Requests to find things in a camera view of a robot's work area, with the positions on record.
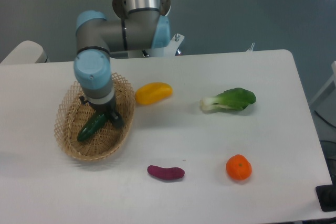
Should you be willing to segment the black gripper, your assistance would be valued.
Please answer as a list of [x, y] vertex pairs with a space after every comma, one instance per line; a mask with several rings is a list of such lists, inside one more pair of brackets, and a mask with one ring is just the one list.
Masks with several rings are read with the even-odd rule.
[[107, 114], [108, 120], [116, 128], [120, 129], [124, 127], [124, 121], [122, 116], [115, 110], [116, 107], [116, 97], [106, 96], [104, 98], [94, 99], [81, 95], [79, 100], [82, 104], [89, 104], [95, 111]]

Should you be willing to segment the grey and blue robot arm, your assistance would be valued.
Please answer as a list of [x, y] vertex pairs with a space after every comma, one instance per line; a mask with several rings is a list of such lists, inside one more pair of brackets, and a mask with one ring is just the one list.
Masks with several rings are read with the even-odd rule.
[[82, 103], [103, 113], [119, 129], [124, 121], [116, 110], [115, 89], [111, 75], [112, 52], [166, 47], [170, 22], [160, 13], [160, 0], [125, 0], [126, 17], [108, 21], [95, 10], [77, 18], [77, 56], [74, 74], [84, 92]]

